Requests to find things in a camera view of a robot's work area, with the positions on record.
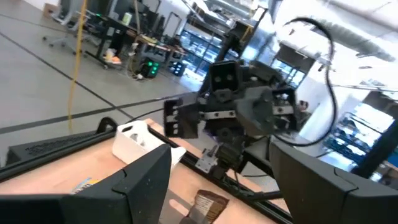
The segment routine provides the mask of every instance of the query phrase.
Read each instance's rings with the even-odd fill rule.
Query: table leg
[[[109,22],[107,22],[107,23],[106,23],[105,30],[104,30],[103,33],[101,34],[101,43],[99,43],[97,52],[96,52],[95,54],[93,54],[93,53],[91,53],[91,52],[89,52],[89,51],[87,51],[87,50],[85,51],[85,53],[86,53],[87,55],[89,55],[89,56],[91,56],[91,57],[97,59],[97,61],[101,62],[103,65],[108,65],[108,63],[106,63],[106,62],[103,60],[102,51],[103,51],[103,49],[104,49],[104,45],[105,45],[106,39],[107,39],[107,37],[108,37],[107,34],[108,34],[108,31],[109,31],[109,28],[110,28],[110,24],[109,24]]]
[[[166,59],[166,64],[165,64],[165,68],[167,69],[169,67],[169,63],[173,57],[175,50],[170,50],[170,55],[167,57]]]

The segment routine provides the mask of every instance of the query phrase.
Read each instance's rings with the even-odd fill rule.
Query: black cable
[[[153,111],[150,111],[150,112],[146,112],[146,113],[144,113],[142,115],[136,116],[135,118],[129,120],[127,123],[133,122],[133,121],[135,121],[135,120],[137,120],[139,118],[142,118],[143,116],[147,116],[148,114],[155,113],[155,112],[162,111],[162,110],[163,110],[163,108],[159,108],[159,109],[156,109],[156,110],[153,110]]]
[[[241,194],[241,183],[239,183],[238,174],[236,173],[236,170],[234,170],[234,175],[235,175],[236,184],[238,185],[238,192]]]
[[[317,140],[315,140],[313,142],[310,142],[310,143],[290,142],[290,141],[287,141],[287,140],[281,138],[280,136],[274,134],[274,136],[278,140],[282,141],[285,144],[288,144],[288,145],[291,145],[291,146],[297,146],[297,147],[307,147],[307,146],[313,146],[315,144],[318,144],[322,140],[324,140],[331,133],[331,131],[333,129],[333,125],[335,124],[336,119],[337,119],[336,96],[335,96],[335,92],[333,91],[333,87],[331,85],[330,78],[329,78],[330,65],[331,65],[331,62],[333,61],[333,57],[335,55],[335,44],[333,42],[333,38],[332,38],[330,32],[322,24],[320,24],[318,21],[316,21],[314,19],[311,19],[311,18],[298,17],[298,18],[293,19],[290,22],[286,23],[286,25],[290,24],[292,22],[307,22],[309,24],[312,24],[312,25],[316,26],[318,28],[318,30],[320,30],[320,31],[322,31],[324,33],[326,38],[329,40],[329,45],[330,45],[329,54],[328,54],[329,55],[329,66],[326,66],[326,69],[325,69],[325,81],[326,81],[326,87],[327,87],[328,92],[330,94],[331,103],[332,103],[332,106],[333,106],[333,117],[331,119],[331,122],[330,122],[328,130],[321,137],[319,137]]]

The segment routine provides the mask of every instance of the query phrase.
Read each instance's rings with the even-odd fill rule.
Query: black floor line
[[[112,110],[115,110],[115,109],[114,108],[104,108],[104,109],[99,109],[99,110],[94,110],[94,111],[88,111],[88,112],[84,112],[84,113],[73,114],[72,118],[73,119],[82,118],[85,116],[91,116],[94,114],[105,113],[105,112],[109,112]],[[50,119],[45,119],[42,121],[34,121],[34,122],[30,122],[30,123],[8,126],[8,127],[0,128],[0,134],[11,133],[14,131],[21,131],[21,130],[29,129],[29,128],[36,128],[38,126],[58,123],[58,122],[67,121],[67,120],[68,120],[68,116],[61,116],[58,118],[50,118]]]
[[[16,20],[16,21],[19,21],[19,22],[25,22],[25,23],[32,24],[32,25],[35,25],[35,26],[39,26],[39,27],[44,27],[44,28],[52,29],[52,30],[59,31],[59,32],[65,32],[64,30],[61,30],[61,29],[57,29],[57,28],[53,28],[53,27],[48,27],[48,26],[45,26],[45,25],[42,25],[42,24],[36,24],[36,23],[34,23],[34,22],[25,21],[25,20],[23,20],[23,19],[18,19],[18,18],[15,18],[15,17],[11,17],[11,16],[4,15],[4,14],[0,14],[0,16],[6,17],[6,18],[8,18],[8,19],[13,19],[13,20]]]
[[[117,110],[117,109],[130,108],[130,107],[133,107],[133,106],[139,106],[139,105],[143,105],[143,104],[146,104],[146,103],[153,103],[153,102],[156,102],[156,101],[167,100],[167,99],[170,99],[170,98],[175,98],[177,96],[181,96],[181,94],[173,95],[173,96],[165,96],[165,97],[155,98],[155,99],[151,99],[151,100],[144,100],[144,101],[140,101],[140,102],[136,102],[136,103],[128,103],[128,104],[125,104],[125,105],[116,106],[115,108],[103,108],[103,109],[87,111],[87,112],[83,112],[83,113],[77,113],[77,114],[73,114],[72,115],[72,119],[84,118],[86,116],[91,116],[91,115],[95,115],[95,114],[100,114],[100,113],[105,113],[105,112],[109,112],[109,111],[114,111],[114,110]],[[11,132],[14,132],[14,131],[22,131],[24,129],[36,128],[36,127],[39,127],[39,126],[44,126],[44,125],[53,124],[53,123],[59,123],[59,122],[62,122],[62,121],[67,121],[67,120],[68,120],[68,116],[61,116],[61,117],[58,117],[58,118],[50,118],[50,119],[45,119],[45,120],[41,120],[41,121],[34,121],[34,122],[29,122],[29,123],[24,123],[24,124],[17,124],[17,125],[13,125],[13,126],[0,128],[0,134],[11,133]]]
[[[52,64],[48,63],[46,60],[42,59],[41,57],[39,57],[38,55],[36,55],[35,53],[31,52],[30,50],[26,49],[24,46],[22,46],[21,44],[18,44],[16,41],[12,40],[11,38],[9,38],[6,34],[3,34],[2,32],[0,32],[0,35],[2,37],[4,37],[5,39],[7,39],[8,41],[12,42],[13,44],[15,44],[16,46],[18,46],[19,48],[21,48],[22,50],[24,50],[25,52],[27,52],[28,54],[30,54],[31,56],[35,57],[37,60],[43,62],[44,64],[46,64],[47,66],[49,66],[50,68],[54,69],[55,71],[57,71],[59,74],[63,75],[65,78],[69,79],[69,80],[73,80],[72,77],[70,77],[69,75],[67,75],[65,72],[59,70],[57,67],[53,66]],[[97,97],[98,99],[102,100],[103,102],[105,102],[106,104],[110,105],[112,108],[116,108],[120,113],[126,115],[128,118],[133,119],[133,117],[131,115],[129,115],[128,113],[126,113],[125,111],[123,111],[120,108],[117,108],[113,103],[109,102],[108,100],[106,100],[105,98],[103,98],[102,96],[99,96],[99,94],[95,93],[93,90],[89,89],[87,86],[81,84],[80,82],[76,81],[76,85],[82,87],[83,89],[85,89],[86,91],[90,92],[92,95],[94,95],[95,97]]]

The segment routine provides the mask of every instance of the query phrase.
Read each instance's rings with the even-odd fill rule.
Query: black metal frame
[[[69,154],[72,154],[74,152],[78,152],[80,150],[84,150],[89,146],[101,143],[107,139],[113,138],[116,134],[116,129],[114,128],[114,125],[111,121],[101,120],[101,123],[99,125],[99,128],[97,130],[97,135],[84,139],[82,141],[75,142],[74,144],[70,144],[64,147],[61,147],[57,150],[54,150],[52,152],[48,152],[42,156],[35,157],[31,160],[28,161],[21,161],[18,163],[15,163],[9,167],[5,167],[0,172],[0,182],[3,182],[7,179],[10,179],[11,177],[14,177],[16,175],[20,175],[24,172],[30,171],[32,169],[38,168],[42,165],[48,164],[49,162],[56,161],[57,159],[63,158]],[[112,130],[107,130],[104,128],[106,125],[111,125],[113,127]],[[169,138],[163,136],[162,134],[158,133],[151,127],[149,127],[149,132],[156,136],[157,138],[161,139],[164,143],[167,143],[171,145],[172,147],[179,147],[178,144],[175,142],[171,141]],[[252,190],[248,189],[245,186],[240,185],[238,186],[238,183],[230,178],[226,177],[223,180],[216,179],[215,177],[208,175],[201,171],[200,169],[197,169],[195,167],[195,164],[197,163],[198,158],[193,155],[191,152],[186,152],[185,155],[181,159],[181,163],[191,170],[195,171],[197,174],[201,175],[205,179],[209,180],[211,183],[217,185],[221,189],[225,190],[231,195],[234,195],[236,198],[242,200],[244,203],[252,207],[253,209],[257,210],[258,212],[262,213],[263,215],[267,216],[268,218],[272,219],[273,221],[277,223],[282,223],[282,224],[293,224],[293,218],[290,216],[288,212],[285,210],[281,209],[277,205],[268,202],[268,200],[274,200],[277,198],[282,198],[282,195],[280,192],[267,192],[263,194],[258,194],[253,192]],[[241,189],[244,191],[246,194],[241,194],[240,192],[237,191],[237,189]]]

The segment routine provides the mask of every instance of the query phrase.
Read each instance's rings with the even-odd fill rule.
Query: person
[[[185,53],[184,49],[182,48],[182,43],[181,43],[181,35],[177,34],[173,38],[171,38],[168,42],[168,44],[172,47],[175,47],[179,52]],[[167,61],[167,59],[170,57],[171,52],[166,52],[164,62]],[[180,54],[174,53],[173,54],[174,58],[179,58],[181,57]]]

